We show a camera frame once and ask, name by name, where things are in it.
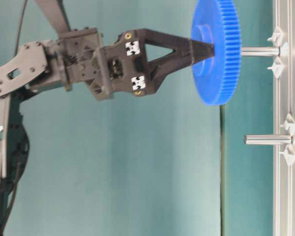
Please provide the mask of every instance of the green backdrop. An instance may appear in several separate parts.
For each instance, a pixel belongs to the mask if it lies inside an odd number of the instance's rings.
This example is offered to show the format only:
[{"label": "green backdrop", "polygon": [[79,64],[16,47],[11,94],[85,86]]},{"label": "green backdrop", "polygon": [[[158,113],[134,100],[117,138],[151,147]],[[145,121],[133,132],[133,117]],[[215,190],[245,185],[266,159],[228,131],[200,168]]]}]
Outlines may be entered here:
[{"label": "green backdrop", "polygon": [[[0,65],[11,59],[21,2],[0,0]],[[29,2],[21,43],[56,39]],[[98,27],[106,45],[135,28],[189,36],[195,3],[64,1],[72,28]],[[153,96],[98,102],[80,84],[21,111],[31,150],[7,236],[220,235],[219,107],[199,100],[190,68]]]},{"label": "green backdrop", "polygon": [[[12,57],[21,2],[0,0],[0,65]],[[243,46],[267,46],[272,0],[234,2]],[[195,3],[64,0],[72,28],[98,27],[106,45],[136,28],[189,36]],[[29,1],[21,43],[50,38],[56,34]],[[144,98],[98,102],[80,84],[25,102],[31,151],[6,235],[271,235],[272,149],[242,141],[272,132],[271,62],[243,59],[222,129],[219,107],[198,99],[190,68]]]}]

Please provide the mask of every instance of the metal plate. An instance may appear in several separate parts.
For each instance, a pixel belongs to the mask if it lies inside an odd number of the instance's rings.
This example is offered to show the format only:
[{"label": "metal plate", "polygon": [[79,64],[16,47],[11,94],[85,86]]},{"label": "metal plate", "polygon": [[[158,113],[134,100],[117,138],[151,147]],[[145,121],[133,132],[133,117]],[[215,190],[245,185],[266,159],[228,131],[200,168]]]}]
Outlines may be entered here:
[{"label": "metal plate", "polygon": [[[47,68],[44,47],[40,42],[23,45],[7,64],[0,67],[0,97],[26,85]],[[20,75],[13,78],[11,73],[19,70]]]},{"label": "metal plate", "polygon": [[[279,46],[282,49],[288,43],[289,48],[280,57],[284,70],[274,78],[273,100],[274,133],[286,134],[282,124],[287,115],[295,120],[295,0],[273,0],[273,11],[274,29],[279,27],[283,32]],[[274,147],[273,235],[295,236],[295,159],[280,154],[284,148]]]}]

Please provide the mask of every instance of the black plastic part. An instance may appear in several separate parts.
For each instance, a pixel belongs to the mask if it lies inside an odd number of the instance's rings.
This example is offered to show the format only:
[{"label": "black plastic part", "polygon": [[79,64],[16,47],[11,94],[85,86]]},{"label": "black plastic part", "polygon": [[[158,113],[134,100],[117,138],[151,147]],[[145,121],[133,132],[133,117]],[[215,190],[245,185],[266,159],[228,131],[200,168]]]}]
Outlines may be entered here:
[{"label": "black plastic part", "polygon": [[[137,42],[140,52],[128,55],[127,43],[133,46]],[[172,49],[172,52],[148,61],[147,44]],[[156,93],[167,75],[212,56],[212,44],[150,29],[137,29],[121,34],[115,44],[97,49],[94,64],[99,67],[101,84],[106,94],[125,91],[143,96]],[[112,67],[112,61],[118,61],[117,68]],[[145,87],[133,89],[133,78],[140,76],[145,78]]]}]

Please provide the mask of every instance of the blue gear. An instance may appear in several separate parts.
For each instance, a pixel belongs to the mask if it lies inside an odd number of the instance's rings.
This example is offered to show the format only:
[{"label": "blue gear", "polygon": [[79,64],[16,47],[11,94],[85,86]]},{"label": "blue gear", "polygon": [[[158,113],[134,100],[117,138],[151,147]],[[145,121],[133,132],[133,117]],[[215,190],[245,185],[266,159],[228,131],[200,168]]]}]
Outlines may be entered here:
[{"label": "blue gear", "polygon": [[240,72],[241,34],[232,0],[198,0],[191,38],[214,44],[214,57],[192,66],[198,93],[207,105],[233,96]]}]

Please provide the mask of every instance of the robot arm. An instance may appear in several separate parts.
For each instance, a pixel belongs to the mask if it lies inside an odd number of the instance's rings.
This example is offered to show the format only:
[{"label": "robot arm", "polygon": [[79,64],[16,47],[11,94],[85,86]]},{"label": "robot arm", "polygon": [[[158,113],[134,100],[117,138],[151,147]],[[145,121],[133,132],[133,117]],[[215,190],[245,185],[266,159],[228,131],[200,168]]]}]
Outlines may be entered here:
[{"label": "robot arm", "polygon": [[[118,91],[154,94],[167,75],[214,56],[212,44],[149,29],[129,30],[104,47],[97,29],[70,30],[62,1],[36,2],[59,39],[27,43],[0,67],[0,235],[13,205],[7,207],[8,195],[15,195],[29,154],[21,102],[58,87],[70,91],[79,82],[98,100]],[[148,61],[147,44],[172,52]]]}]

